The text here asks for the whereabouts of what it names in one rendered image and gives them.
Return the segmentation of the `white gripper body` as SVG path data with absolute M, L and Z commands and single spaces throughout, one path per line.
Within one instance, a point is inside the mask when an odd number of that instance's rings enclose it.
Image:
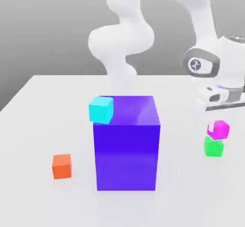
M 197 123 L 208 123 L 215 120 L 224 120 L 236 114 L 245 114 L 245 102 L 230 104 L 206 104 L 205 102 L 192 103 L 192 118 Z

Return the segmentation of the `small magenta cube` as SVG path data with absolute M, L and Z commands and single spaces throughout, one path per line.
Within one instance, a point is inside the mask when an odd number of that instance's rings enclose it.
M 216 120 L 213 124 L 213 131 L 207 127 L 207 134 L 214 140 L 227 139 L 229 135 L 230 126 L 224 120 Z

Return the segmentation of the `small green cube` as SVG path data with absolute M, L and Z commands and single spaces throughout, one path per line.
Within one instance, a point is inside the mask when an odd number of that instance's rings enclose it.
M 206 136 L 204 140 L 204 152 L 209 157 L 221 157 L 223 154 L 224 143 L 222 140 L 214 140 Z

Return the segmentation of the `small cyan cube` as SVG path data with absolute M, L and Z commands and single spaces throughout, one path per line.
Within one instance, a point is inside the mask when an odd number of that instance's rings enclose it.
M 113 117 L 113 98 L 94 97 L 89 103 L 89 120 L 94 123 L 109 124 Z

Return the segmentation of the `small orange cube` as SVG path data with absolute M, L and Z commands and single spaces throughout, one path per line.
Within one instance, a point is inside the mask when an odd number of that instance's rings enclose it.
M 70 154 L 54 155 L 52 162 L 54 179 L 71 178 L 72 164 Z

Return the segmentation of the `large purple box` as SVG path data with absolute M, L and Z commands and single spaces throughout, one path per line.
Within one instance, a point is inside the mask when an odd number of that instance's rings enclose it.
M 113 102 L 110 123 L 93 125 L 97 190 L 153 191 L 161 128 L 154 97 Z

